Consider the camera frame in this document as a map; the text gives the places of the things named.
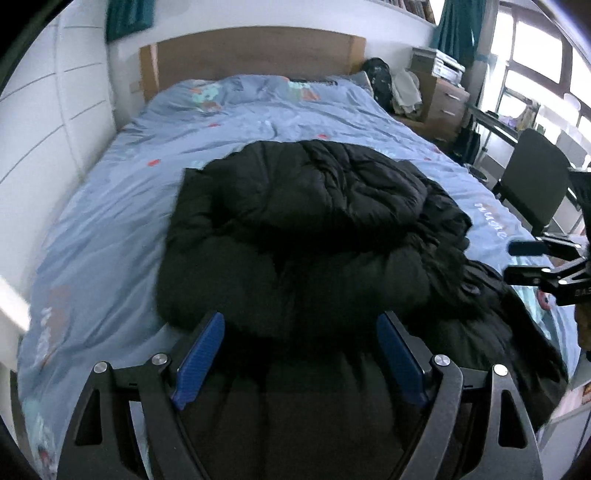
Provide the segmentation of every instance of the bed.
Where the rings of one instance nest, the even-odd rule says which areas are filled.
[[[511,258],[508,241],[531,237],[519,220],[465,168],[343,77],[359,68],[363,46],[351,35],[248,27],[142,49],[150,103],[119,133],[52,228],[31,296],[18,387],[45,478],[55,475],[69,418],[94,364],[142,364],[181,338],[158,318],[153,291],[186,167],[202,168],[257,140],[365,145],[393,161],[411,160],[447,190],[473,222],[469,258],[499,272],[512,263],[550,265],[545,258]],[[233,63],[244,55],[249,61]],[[516,290],[571,377],[580,355],[573,308],[542,308],[533,288]],[[141,410],[133,407],[132,414],[144,439]]]

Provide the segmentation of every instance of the backpack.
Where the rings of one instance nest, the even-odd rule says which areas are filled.
[[[392,112],[392,75],[388,64],[379,58],[365,60],[361,69],[367,74],[374,100],[387,112]]]

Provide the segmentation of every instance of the window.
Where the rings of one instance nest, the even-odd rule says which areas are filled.
[[[558,125],[552,123],[551,120],[541,115],[537,116],[535,122],[544,127],[544,136],[548,140],[550,140],[553,144],[555,144],[558,141],[558,137],[560,136],[560,132],[562,131],[562,129]]]
[[[435,17],[435,24],[439,25],[441,14],[443,13],[443,4],[445,0],[431,0],[431,8],[433,9],[433,16]]]
[[[492,39],[491,53],[497,55],[500,60],[511,58],[511,46],[513,43],[513,15],[499,12],[496,17],[495,35]]]
[[[498,113],[499,115],[517,118],[523,110],[525,110],[525,103],[513,96],[503,95]]]
[[[570,79],[570,91],[579,100],[591,106],[591,72],[575,49],[573,49],[573,76]]]
[[[507,60],[511,58],[513,42],[513,15],[511,12],[499,12],[496,17],[495,35],[492,39],[491,53],[497,58],[491,59],[491,69],[486,79],[480,107],[484,111],[495,111],[496,103],[503,88]]]
[[[583,136],[591,142],[591,122],[585,117],[581,117],[581,123],[579,124],[579,131]]]
[[[578,111],[576,111],[574,107],[570,106],[558,95],[555,95],[533,80],[530,80],[529,78],[524,77],[517,72],[511,71],[507,74],[505,85],[508,88],[525,95],[527,98],[537,100],[542,105],[545,105],[557,113],[567,122],[573,125],[577,124],[577,121],[579,120]]]
[[[539,28],[517,22],[513,60],[558,83],[562,70],[562,41]]]

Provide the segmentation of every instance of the green curtain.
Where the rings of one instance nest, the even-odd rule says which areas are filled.
[[[485,8],[486,0],[446,0],[431,47],[466,68],[471,67],[478,50]]]
[[[150,28],[154,23],[154,0],[110,0],[106,40],[111,42]]]

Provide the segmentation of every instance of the chair backrest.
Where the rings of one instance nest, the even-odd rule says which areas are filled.
[[[544,135],[527,129],[501,177],[505,197],[534,226],[546,226],[569,187],[568,158]]]
[[[581,168],[585,163],[587,151],[564,130],[560,132],[556,146],[576,168]]]

